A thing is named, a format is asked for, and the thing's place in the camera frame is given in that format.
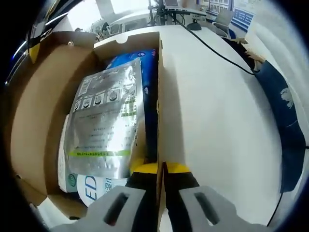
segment cardboard box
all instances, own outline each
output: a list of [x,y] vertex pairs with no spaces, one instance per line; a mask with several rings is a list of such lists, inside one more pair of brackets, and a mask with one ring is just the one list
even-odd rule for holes
[[19,185],[29,202],[39,205],[48,197],[68,217],[82,217],[86,212],[82,203],[61,192],[57,181],[62,126],[81,80],[103,70],[105,60],[145,49],[159,51],[159,80],[162,73],[159,32],[132,35],[125,43],[111,41],[95,49],[94,41],[95,35],[89,33],[52,33],[41,42],[36,63],[27,63],[18,71],[24,72],[27,80],[22,84],[12,80],[15,84],[8,91],[14,105],[9,111],[12,132],[8,126],[7,133],[11,135],[10,158],[20,176]]
[[63,124],[60,145],[58,152],[58,185],[60,189],[64,192],[77,192],[77,174],[72,173],[69,169],[69,165],[66,162],[64,154],[64,139],[67,129],[69,115],[66,116],[66,119]]

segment office chair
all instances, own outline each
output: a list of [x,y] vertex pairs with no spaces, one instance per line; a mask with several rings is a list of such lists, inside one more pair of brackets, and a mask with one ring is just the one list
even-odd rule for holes
[[222,37],[230,37],[229,24],[231,23],[233,17],[233,11],[223,8],[212,23],[216,27],[215,32]]

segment desk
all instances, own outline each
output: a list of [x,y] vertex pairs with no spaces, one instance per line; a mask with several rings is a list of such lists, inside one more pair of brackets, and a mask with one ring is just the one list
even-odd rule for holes
[[[158,26],[165,74],[160,145],[167,161],[189,166],[251,223],[266,225],[281,186],[281,143],[270,105],[254,76],[215,55],[181,26]],[[208,45],[250,71],[242,58],[208,28],[195,31]]]

